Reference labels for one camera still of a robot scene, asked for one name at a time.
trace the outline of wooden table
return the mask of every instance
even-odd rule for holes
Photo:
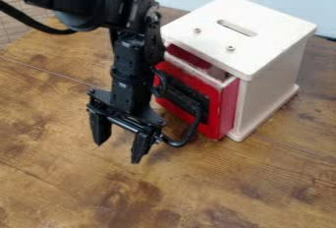
[[[336,227],[336,44],[311,40],[300,94],[245,142],[197,135],[139,165],[127,131],[91,138],[85,91],[109,87],[112,57],[104,29],[32,31],[1,52],[0,227]]]

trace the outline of white box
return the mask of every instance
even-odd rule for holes
[[[296,94],[316,25],[245,0],[215,0],[163,28],[175,44],[240,79],[233,128],[243,141]]]

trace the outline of table surface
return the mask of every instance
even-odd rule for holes
[[[0,53],[0,227],[335,227],[336,43],[309,41],[299,96],[245,142],[197,135],[139,165],[127,131],[91,137],[85,92],[109,87],[112,58],[105,29],[32,31]]]

